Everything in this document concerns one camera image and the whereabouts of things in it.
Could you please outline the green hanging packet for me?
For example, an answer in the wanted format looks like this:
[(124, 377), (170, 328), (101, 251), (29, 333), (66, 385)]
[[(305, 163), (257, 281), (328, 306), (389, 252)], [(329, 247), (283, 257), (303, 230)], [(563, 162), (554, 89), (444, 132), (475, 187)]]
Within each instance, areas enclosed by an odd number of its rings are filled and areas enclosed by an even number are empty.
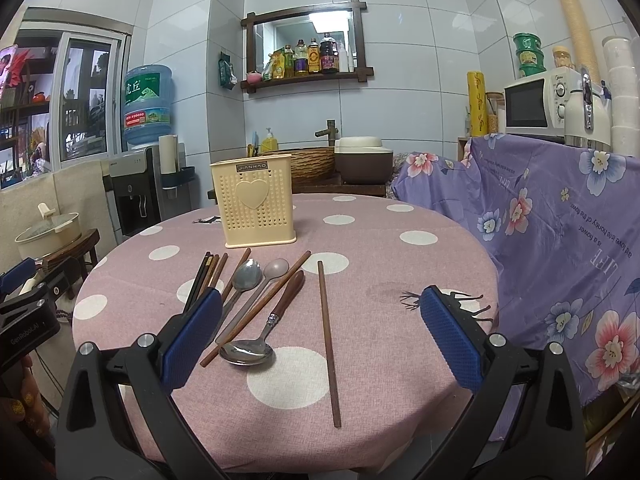
[(221, 88), (233, 90), (238, 84), (230, 55), (222, 51), (218, 54), (218, 80)]

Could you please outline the long brown wooden chopstick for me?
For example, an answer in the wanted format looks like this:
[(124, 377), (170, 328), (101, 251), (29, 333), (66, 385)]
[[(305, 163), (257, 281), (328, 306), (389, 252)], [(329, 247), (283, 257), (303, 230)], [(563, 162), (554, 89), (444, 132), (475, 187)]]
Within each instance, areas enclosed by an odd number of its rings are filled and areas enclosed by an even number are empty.
[(286, 285), (289, 281), (291, 281), (292, 276), (302, 267), (302, 265), (310, 258), (311, 251), (306, 250), (306, 252), (301, 255), (296, 263), (293, 264), (292, 268), (288, 270), (287, 274), (284, 274), (276, 284), (274, 284), (268, 292), (265, 293), (262, 298), (257, 301), (257, 304), (252, 307), (246, 315), (241, 318), (241, 321), (234, 326), (234, 329), (228, 333), (227, 336), (221, 341), (220, 344), (217, 344), (215, 348), (209, 354), (201, 360), (201, 367), (206, 367), (213, 359), (218, 356), (219, 351), (221, 350), (224, 344), (228, 344), (228, 342), (232, 341), (239, 333), (244, 330), (247, 324), (256, 316), (258, 313), (270, 303), (271, 299), (277, 295), (278, 292)]

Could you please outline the white cup stack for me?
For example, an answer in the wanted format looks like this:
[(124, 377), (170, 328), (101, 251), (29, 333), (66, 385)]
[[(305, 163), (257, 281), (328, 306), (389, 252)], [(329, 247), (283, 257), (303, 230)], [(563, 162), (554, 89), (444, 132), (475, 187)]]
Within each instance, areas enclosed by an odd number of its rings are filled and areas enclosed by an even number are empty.
[(602, 40), (612, 94), (612, 149), (615, 153), (639, 157), (639, 87), (630, 41), (608, 36)]

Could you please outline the yellow roll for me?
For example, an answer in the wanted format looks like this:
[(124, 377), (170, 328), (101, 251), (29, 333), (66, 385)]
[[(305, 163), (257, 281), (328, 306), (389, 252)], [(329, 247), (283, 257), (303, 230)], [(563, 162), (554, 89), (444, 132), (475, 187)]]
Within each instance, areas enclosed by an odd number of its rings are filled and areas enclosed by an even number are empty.
[(470, 111), (470, 136), (484, 136), (488, 133), (485, 78), (482, 72), (469, 72), (468, 97)]

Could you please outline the window with metal frame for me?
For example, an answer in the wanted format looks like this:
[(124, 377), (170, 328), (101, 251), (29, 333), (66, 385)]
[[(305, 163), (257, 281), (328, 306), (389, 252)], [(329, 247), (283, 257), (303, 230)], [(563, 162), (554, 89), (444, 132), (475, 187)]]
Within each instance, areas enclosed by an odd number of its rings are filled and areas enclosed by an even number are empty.
[(115, 156), (132, 26), (29, 6), (1, 44), (1, 184)]

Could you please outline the purple floral cloth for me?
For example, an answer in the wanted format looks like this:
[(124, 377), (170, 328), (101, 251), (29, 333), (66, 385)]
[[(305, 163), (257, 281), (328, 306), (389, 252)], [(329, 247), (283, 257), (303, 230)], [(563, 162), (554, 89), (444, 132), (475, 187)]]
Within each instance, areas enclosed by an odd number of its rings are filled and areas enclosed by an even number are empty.
[(392, 188), (484, 246), (500, 330), (523, 347), (562, 344), (582, 403), (638, 387), (637, 159), (493, 133), (458, 161), (408, 155)]

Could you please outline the grey matte spoon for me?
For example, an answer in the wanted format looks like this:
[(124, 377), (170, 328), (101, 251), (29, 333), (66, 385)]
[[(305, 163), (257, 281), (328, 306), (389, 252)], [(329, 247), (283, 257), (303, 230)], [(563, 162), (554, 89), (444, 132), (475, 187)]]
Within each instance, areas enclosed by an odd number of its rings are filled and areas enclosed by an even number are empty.
[(262, 274), (262, 281), (252, 293), (252, 296), (247, 299), (247, 302), (243, 304), (243, 307), (239, 310), (239, 312), (232, 318), (227, 327), (221, 332), (220, 335), (215, 339), (216, 344), (221, 344), (224, 338), (226, 338), (231, 331), (245, 318), (248, 311), (256, 304), (256, 301), (262, 293), (266, 289), (266, 287), (277, 278), (282, 278), (282, 276), (290, 270), (290, 264), (288, 260), (285, 259), (274, 259), (270, 261), (265, 267), (264, 273)]

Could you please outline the yellow oil bottle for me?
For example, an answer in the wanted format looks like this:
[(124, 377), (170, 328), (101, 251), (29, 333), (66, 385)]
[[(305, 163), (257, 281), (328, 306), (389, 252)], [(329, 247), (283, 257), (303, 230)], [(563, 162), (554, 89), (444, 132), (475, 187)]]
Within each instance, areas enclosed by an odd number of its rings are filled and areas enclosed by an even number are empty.
[(316, 38), (312, 38), (307, 47), (308, 73), (318, 74), (321, 72), (320, 48)]

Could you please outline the white paper cup sleeve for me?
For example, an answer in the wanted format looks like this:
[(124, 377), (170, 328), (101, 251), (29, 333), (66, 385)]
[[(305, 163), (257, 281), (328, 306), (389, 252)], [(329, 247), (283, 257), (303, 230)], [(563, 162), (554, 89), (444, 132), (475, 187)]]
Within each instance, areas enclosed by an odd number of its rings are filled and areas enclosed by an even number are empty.
[(178, 138), (174, 134), (158, 138), (158, 154), (161, 174), (175, 174), (180, 169)]

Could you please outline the small wooden stool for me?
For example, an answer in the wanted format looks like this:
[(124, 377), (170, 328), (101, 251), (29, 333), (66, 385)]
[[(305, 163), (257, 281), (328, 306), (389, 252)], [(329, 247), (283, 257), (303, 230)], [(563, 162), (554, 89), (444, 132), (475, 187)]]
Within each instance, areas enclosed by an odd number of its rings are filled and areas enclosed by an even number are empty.
[(96, 266), (96, 244), (100, 240), (97, 229), (81, 234), (78, 240), (37, 260), (37, 269), (43, 272), (37, 284), (39, 297), (49, 295), (54, 299), (66, 296), (73, 299), (74, 285), (85, 281), (88, 266)]

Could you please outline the white microwave oven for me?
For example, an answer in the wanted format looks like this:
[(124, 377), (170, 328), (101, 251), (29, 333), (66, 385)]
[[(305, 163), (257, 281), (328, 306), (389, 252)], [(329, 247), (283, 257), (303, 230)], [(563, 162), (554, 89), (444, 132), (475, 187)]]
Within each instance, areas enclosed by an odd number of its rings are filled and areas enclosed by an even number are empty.
[(513, 81), (504, 88), (506, 128), (521, 136), (564, 136), (564, 113), (580, 75), (567, 67)]

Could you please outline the dark soy sauce bottle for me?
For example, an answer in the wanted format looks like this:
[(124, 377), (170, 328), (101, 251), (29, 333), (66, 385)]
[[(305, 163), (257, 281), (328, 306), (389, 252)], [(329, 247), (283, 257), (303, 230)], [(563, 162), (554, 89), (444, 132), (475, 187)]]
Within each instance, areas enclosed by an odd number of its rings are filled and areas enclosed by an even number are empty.
[(326, 32), (320, 42), (320, 68), (322, 73), (333, 74), (340, 70), (340, 56), (335, 39)]

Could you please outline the cream plastic utensil holder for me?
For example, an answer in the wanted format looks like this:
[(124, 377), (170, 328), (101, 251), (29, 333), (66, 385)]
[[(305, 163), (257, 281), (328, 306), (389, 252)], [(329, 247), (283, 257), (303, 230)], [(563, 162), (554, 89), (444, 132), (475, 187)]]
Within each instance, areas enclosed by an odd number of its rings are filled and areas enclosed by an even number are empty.
[(215, 162), (210, 172), (228, 248), (296, 241), (289, 154)]

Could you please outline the white brown rice cooker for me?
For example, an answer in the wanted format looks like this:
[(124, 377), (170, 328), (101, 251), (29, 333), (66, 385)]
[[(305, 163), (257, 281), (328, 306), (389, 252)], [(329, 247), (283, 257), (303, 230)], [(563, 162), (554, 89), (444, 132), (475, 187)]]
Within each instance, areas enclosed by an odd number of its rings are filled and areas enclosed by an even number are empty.
[(334, 158), (348, 184), (385, 184), (393, 172), (394, 152), (376, 136), (343, 136), (335, 141)]

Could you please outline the yellow snack packet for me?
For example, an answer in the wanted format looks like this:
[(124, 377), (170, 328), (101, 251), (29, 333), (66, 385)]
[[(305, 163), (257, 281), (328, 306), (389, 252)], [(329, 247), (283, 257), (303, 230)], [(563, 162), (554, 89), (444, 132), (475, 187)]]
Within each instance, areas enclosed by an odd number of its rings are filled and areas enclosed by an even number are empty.
[(283, 79), (285, 77), (285, 56), (282, 49), (270, 54), (271, 79)]

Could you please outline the woven basin sink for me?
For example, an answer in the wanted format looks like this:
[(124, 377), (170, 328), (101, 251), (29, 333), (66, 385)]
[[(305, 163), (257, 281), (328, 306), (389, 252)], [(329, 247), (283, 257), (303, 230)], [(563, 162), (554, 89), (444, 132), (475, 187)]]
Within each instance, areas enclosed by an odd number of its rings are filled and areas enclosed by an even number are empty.
[(298, 148), (277, 151), (291, 156), (291, 176), (294, 185), (328, 180), (335, 174), (334, 148)]

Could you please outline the green stacked containers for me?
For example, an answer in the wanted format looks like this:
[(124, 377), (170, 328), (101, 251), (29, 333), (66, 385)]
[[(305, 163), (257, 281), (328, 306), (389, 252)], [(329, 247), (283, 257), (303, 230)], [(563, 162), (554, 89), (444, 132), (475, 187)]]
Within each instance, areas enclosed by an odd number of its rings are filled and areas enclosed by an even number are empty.
[(546, 70), (544, 52), (541, 51), (538, 36), (530, 32), (519, 32), (513, 36), (513, 42), (518, 60), (518, 76), (528, 77)]

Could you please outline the wooden handled metal spoon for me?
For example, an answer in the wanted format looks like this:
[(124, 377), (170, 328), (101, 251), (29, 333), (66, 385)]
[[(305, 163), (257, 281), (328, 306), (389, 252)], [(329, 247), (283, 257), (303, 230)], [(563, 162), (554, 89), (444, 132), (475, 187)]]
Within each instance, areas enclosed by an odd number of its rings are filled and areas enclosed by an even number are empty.
[(237, 366), (257, 366), (269, 361), (273, 350), (267, 344), (267, 337), (278, 325), (286, 309), (292, 304), (305, 284), (303, 270), (298, 270), (286, 284), (283, 295), (271, 311), (269, 318), (256, 339), (235, 340), (224, 344), (219, 351), (221, 359)]

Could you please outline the purple label bottle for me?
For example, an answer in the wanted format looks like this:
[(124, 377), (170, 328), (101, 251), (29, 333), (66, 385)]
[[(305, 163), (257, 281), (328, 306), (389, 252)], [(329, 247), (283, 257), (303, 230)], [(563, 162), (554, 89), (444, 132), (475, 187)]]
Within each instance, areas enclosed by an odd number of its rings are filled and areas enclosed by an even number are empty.
[(305, 40), (299, 39), (294, 50), (294, 74), (296, 77), (308, 75), (307, 46)]

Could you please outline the pink small bowl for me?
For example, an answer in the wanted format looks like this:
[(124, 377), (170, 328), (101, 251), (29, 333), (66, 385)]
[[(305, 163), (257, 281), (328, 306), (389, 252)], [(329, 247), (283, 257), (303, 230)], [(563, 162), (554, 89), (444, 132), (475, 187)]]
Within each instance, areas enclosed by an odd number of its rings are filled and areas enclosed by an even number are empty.
[(249, 84), (258, 84), (262, 81), (262, 74), (257, 72), (250, 72), (246, 75), (246, 80)]

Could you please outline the steel spoon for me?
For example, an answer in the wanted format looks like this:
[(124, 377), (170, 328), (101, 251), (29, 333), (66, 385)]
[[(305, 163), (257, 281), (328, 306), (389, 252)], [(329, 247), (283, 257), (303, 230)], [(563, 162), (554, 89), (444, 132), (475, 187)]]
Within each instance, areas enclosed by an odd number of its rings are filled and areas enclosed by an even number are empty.
[(222, 307), (221, 319), (223, 321), (226, 319), (244, 292), (254, 289), (261, 281), (262, 267), (255, 259), (249, 258), (242, 263), (239, 269), (235, 271), (235, 274), (233, 274), (232, 287), (234, 293)]

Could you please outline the yellow soap bottle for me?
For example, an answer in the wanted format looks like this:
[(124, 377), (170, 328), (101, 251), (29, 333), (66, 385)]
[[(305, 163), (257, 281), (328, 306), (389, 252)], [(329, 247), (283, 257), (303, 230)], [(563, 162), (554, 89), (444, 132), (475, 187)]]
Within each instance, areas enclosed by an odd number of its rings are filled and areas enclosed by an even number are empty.
[(267, 155), (267, 154), (279, 151), (279, 142), (276, 139), (276, 137), (273, 135), (271, 128), (268, 127), (266, 131), (267, 133), (264, 137), (264, 140), (262, 140), (262, 144), (260, 144), (260, 149), (259, 149), (259, 151), (263, 155)]

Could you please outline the cream cooking pot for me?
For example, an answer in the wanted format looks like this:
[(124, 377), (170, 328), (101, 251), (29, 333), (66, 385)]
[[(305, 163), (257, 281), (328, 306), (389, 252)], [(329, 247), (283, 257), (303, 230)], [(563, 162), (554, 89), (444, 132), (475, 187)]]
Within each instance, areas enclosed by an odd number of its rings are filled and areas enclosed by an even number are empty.
[(21, 232), (15, 239), (18, 252), (23, 259), (38, 260), (50, 256), (81, 237), (78, 212), (58, 214), (46, 203), (40, 203), (38, 211), (41, 220)]

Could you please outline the water dispenser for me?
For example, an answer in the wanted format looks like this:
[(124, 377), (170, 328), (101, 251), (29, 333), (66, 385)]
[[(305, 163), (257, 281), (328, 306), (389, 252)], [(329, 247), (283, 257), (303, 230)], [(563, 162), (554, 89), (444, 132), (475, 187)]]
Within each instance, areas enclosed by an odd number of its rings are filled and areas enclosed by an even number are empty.
[(190, 166), (163, 174), (157, 144), (111, 159), (107, 188), (114, 193), (122, 236), (132, 237), (190, 211), (189, 184), (194, 180), (195, 168)]

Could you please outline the blue water jug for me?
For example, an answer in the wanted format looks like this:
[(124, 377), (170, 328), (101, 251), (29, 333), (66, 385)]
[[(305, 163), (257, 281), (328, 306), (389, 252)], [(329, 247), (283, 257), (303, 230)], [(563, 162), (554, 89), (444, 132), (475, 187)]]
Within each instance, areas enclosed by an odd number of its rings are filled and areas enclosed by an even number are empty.
[(171, 69), (166, 65), (141, 65), (126, 73), (122, 137), (127, 146), (156, 143), (172, 133), (174, 95)]

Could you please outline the bamboo style faucet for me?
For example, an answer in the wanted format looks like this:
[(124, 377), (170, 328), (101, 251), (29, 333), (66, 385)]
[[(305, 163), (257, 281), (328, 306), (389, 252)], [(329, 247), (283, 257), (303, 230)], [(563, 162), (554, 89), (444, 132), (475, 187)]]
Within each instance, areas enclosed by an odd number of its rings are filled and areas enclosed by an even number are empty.
[(326, 121), (326, 128), (318, 130), (314, 133), (316, 138), (326, 138), (330, 148), (334, 148), (336, 141), (338, 140), (338, 128), (336, 126), (335, 119), (328, 119)]

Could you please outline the wooden framed mirror shelf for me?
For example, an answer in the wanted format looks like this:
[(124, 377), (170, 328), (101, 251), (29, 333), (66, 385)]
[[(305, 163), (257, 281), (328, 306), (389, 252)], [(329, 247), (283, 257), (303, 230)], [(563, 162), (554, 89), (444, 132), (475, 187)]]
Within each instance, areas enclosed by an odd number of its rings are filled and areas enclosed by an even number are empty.
[(242, 89), (350, 79), (364, 84), (374, 76), (366, 58), (362, 0), (296, 6), (241, 21), (246, 65)]

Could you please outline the pink polka dot tablecloth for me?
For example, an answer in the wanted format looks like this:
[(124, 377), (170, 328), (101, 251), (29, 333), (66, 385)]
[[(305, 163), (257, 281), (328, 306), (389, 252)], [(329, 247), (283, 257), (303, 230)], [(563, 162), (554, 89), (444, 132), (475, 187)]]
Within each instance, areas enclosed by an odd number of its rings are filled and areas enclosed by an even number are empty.
[[(257, 247), (260, 263), (302, 265), (303, 289), (269, 336), (276, 356), (244, 368), (194, 368), (179, 410), (233, 472), (381, 470), (421, 434), (449, 430), (469, 400), (412, 304), (427, 286), (465, 294), (484, 327), (497, 271), (462, 226), (384, 198), (297, 195), (293, 244)], [(342, 428), (333, 426), (317, 262), (326, 274)]]

